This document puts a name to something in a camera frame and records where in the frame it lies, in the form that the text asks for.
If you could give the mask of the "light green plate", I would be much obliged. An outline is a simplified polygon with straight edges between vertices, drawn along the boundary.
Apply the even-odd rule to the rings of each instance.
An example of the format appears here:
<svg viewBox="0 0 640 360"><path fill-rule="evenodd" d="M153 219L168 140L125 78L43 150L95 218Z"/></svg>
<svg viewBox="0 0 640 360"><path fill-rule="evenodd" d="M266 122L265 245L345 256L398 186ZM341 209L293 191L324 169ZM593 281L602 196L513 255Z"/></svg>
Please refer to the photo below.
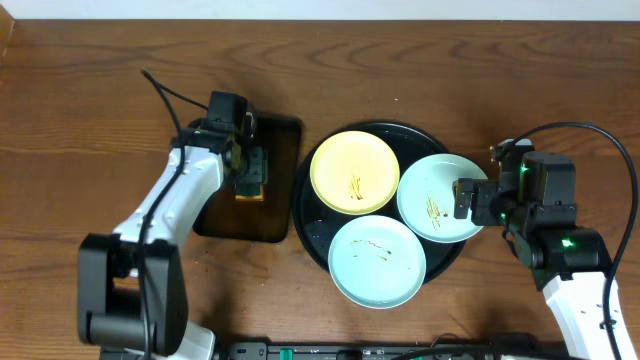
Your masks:
<svg viewBox="0 0 640 360"><path fill-rule="evenodd" d="M383 310L408 302L421 288L427 260L421 242L403 223L381 215L357 217L333 237L328 266L352 302Z"/></svg>
<svg viewBox="0 0 640 360"><path fill-rule="evenodd" d="M412 164L402 175L396 201L405 224L428 241L452 244L477 234L471 215L454 217L454 182L459 178L487 180L471 160L454 154L436 154Z"/></svg>

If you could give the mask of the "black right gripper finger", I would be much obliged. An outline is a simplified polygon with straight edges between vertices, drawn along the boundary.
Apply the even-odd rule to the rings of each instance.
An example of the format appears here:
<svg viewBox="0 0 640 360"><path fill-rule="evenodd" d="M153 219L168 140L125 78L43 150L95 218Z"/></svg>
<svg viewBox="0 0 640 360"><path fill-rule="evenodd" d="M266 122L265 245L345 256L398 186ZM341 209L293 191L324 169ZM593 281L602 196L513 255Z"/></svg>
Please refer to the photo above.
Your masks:
<svg viewBox="0 0 640 360"><path fill-rule="evenodd" d="M467 219L472 208L473 200L471 197L461 197L455 199L454 218Z"/></svg>
<svg viewBox="0 0 640 360"><path fill-rule="evenodd" d="M455 199L471 198L474 193L475 180L471 178L459 178L453 182Z"/></svg>

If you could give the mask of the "green and orange sponge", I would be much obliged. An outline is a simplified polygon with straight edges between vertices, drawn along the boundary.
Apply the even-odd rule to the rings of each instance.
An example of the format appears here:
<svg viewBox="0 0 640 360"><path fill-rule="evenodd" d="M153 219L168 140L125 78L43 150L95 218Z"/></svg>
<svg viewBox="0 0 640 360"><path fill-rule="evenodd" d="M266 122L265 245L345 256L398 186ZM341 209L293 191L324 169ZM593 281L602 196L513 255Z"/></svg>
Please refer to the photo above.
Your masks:
<svg viewBox="0 0 640 360"><path fill-rule="evenodd" d="M263 201L263 184L237 184L235 186L235 196L237 201Z"/></svg>

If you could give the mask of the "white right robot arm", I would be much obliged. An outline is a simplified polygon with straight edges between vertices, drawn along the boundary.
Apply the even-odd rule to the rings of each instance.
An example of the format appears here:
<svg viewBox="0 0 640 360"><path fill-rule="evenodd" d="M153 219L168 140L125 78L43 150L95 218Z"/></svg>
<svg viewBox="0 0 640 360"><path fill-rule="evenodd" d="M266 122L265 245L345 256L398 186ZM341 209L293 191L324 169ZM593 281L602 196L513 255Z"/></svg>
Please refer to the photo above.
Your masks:
<svg viewBox="0 0 640 360"><path fill-rule="evenodd" d="M531 270L570 356L635 358L618 287L605 285L613 268L605 242L576 223L573 162L527 146L502 161L500 170L496 180L454 181L455 218L502 228L512 252Z"/></svg>

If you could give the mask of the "light green plate front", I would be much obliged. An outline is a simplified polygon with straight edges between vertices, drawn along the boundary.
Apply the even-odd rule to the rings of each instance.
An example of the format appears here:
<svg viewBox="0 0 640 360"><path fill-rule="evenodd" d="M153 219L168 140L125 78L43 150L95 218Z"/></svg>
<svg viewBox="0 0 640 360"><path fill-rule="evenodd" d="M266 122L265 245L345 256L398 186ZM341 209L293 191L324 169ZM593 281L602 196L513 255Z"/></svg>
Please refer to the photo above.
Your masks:
<svg viewBox="0 0 640 360"><path fill-rule="evenodd" d="M408 302L421 288L427 260L421 242L403 223L381 215L357 217L333 237L328 266L352 302L383 310Z"/></svg>

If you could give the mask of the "yellow plate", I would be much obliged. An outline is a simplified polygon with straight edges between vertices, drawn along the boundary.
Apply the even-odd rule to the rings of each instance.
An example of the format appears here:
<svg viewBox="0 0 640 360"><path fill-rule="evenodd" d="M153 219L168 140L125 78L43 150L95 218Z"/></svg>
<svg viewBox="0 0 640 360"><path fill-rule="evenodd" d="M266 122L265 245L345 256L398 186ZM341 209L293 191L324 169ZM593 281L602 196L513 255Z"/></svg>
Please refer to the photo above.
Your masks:
<svg viewBox="0 0 640 360"><path fill-rule="evenodd" d="M330 209L364 215L381 209L394 196L400 166L380 137L351 130L336 133L317 147L309 177L315 194Z"/></svg>

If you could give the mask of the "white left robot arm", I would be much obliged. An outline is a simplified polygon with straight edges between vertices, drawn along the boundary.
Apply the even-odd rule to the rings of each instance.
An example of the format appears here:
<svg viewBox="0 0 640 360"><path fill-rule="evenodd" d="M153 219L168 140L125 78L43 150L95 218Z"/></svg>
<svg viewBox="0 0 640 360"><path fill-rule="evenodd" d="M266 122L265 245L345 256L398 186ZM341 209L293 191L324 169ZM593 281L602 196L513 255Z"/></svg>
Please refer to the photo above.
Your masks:
<svg viewBox="0 0 640 360"><path fill-rule="evenodd" d="M138 359L211 359L214 333L188 319L180 254L199 213L226 181L265 161L257 120L199 119L173 138L165 169L110 234L78 252L79 339Z"/></svg>

